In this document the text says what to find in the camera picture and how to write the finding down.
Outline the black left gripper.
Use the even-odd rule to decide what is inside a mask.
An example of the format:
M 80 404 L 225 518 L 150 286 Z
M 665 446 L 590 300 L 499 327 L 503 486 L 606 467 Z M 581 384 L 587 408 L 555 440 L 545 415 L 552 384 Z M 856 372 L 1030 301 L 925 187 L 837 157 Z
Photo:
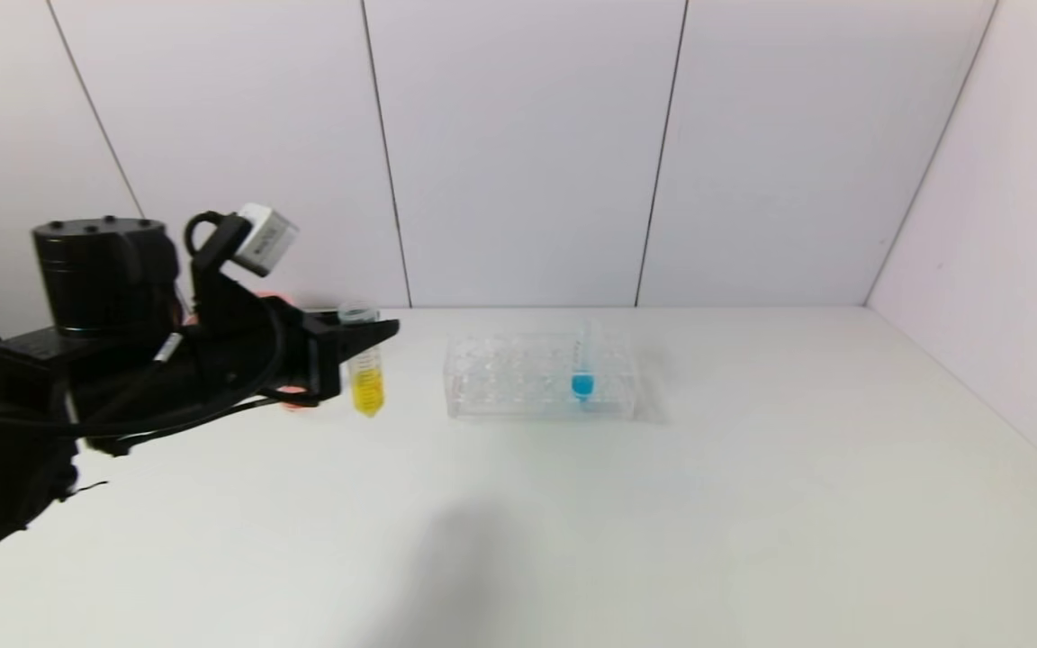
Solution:
M 186 341 L 199 374 L 218 401 L 313 408 L 341 393 L 338 364 L 379 348 L 400 332 L 380 313 L 324 313 L 293 306 L 283 295 L 249 295 L 230 312 L 186 317 Z

